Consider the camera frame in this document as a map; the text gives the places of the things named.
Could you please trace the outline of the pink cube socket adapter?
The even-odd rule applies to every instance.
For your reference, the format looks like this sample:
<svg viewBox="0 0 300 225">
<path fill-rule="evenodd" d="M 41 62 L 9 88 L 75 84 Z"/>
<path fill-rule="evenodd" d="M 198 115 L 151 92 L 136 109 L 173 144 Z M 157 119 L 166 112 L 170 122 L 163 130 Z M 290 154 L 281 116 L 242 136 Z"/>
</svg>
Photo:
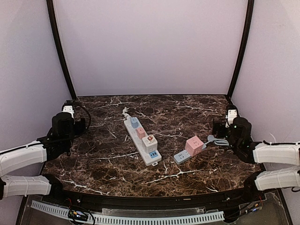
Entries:
<svg viewBox="0 0 300 225">
<path fill-rule="evenodd" d="M 193 136 L 186 141 L 185 150 L 194 157 L 203 150 L 204 143 L 198 136 Z"/>
</svg>

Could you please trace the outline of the light blue power strip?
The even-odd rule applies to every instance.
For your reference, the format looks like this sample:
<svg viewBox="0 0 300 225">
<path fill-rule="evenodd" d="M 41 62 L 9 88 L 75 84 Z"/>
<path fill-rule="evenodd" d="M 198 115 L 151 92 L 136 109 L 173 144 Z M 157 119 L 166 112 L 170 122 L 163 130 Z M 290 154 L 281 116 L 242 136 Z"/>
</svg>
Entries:
<svg viewBox="0 0 300 225">
<path fill-rule="evenodd" d="M 204 146 L 203 146 L 202 151 L 210 143 L 214 143 L 217 146 L 229 146 L 229 142 L 227 140 L 215 138 L 213 135 L 208 135 L 207 142 L 204 142 Z M 189 160 L 190 158 L 192 158 L 192 156 L 190 156 L 190 154 L 185 149 L 173 156 L 173 159 L 174 159 L 175 163 L 178 164 L 178 165 L 180 165 L 183 162 Z"/>
</svg>

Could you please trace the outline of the small blue charger plug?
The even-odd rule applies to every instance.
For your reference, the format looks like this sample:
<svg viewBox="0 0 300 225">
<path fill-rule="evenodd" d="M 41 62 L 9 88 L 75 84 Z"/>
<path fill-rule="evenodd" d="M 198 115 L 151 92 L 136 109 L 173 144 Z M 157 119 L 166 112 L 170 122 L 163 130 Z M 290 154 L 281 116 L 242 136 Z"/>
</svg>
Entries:
<svg viewBox="0 0 300 225">
<path fill-rule="evenodd" d="M 132 128 L 136 129 L 139 127 L 139 120 L 136 117 L 130 118 Z"/>
</svg>

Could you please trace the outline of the small pink charger plug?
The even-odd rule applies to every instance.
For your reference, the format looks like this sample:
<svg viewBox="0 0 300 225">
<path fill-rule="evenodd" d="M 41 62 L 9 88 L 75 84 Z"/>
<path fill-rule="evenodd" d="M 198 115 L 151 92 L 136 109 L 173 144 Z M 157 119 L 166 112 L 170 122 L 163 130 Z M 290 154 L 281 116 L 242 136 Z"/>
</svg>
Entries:
<svg viewBox="0 0 300 225">
<path fill-rule="evenodd" d="M 145 130 L 142 127 L 138 127 L 136 133 L 139 139 L 143 139 L 146 136 Z"/>
</svg>

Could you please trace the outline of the white cube socket adapter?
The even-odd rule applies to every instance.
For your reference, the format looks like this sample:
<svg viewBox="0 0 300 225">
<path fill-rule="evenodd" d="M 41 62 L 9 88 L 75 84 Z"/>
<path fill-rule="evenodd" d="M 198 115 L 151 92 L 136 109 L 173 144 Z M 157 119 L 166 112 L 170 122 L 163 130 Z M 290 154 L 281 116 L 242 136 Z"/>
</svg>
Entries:
<svg viewBox="0 0 300 225">
<path fill-rule="evenodd" d="M 142 139 L 142 146 L 146 153 L 151 153 L 157 150 L 158 142 L 154 135 L 148 135 Z"/>
</svg>

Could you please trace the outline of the white multicolour power strip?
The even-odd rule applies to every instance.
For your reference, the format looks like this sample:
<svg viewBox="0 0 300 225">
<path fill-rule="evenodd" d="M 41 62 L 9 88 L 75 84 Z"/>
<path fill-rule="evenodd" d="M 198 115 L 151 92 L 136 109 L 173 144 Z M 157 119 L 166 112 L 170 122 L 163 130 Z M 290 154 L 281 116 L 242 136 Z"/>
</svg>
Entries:
<svg viewBox="0 0 300 225">
<path fill-rule="evenodd" d="M 154 135 L 147 134 L 137 117 L 131 117 L 128 109 L 122 110 L 125 128 L 146 166 L 156 166 L 162 160 L 158 151 L 158 141 Z"/>
</svg>

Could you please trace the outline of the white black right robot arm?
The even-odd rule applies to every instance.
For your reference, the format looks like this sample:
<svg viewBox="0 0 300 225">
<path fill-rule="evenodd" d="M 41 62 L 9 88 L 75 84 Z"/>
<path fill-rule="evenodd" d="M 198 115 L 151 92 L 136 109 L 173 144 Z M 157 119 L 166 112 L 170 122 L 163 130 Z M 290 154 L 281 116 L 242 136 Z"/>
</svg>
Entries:
<svg viewBox="0 0 300 225">
<path fill-rule="evenodd" d="M 287 164 L 290 167 L 274 171 L 258 171 L 244 181 L 246 193 L 262 192 L 276 188 L 300 186 L 299 142 L 255 142 L 251 138 L 251 123 L 236 117 L 232 122 L 213 121 L 212 134 L 228 141 L 234 154 L 248 164 Z"/>
</svg>

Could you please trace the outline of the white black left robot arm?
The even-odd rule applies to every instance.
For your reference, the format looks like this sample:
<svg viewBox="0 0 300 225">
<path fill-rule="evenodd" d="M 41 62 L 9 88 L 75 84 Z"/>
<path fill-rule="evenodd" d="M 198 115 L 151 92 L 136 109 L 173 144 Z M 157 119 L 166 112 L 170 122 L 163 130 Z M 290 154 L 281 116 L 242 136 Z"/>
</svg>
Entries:
<svg viewBox="0 0 300 225">
<path fill-rule="evenodd" d="M 9 173 L 29 165 L 70 155 L 74 139 L 87 130 L 86 121 L 76 121 L 70 112 L 60 112 L 52 118 L 47 135 L 24 146 L 0 153 L 0 197 L 49 195 L 62 198 L 62 183 L 52 174 L 39 176 L 10 176 Z"/>
</svg>

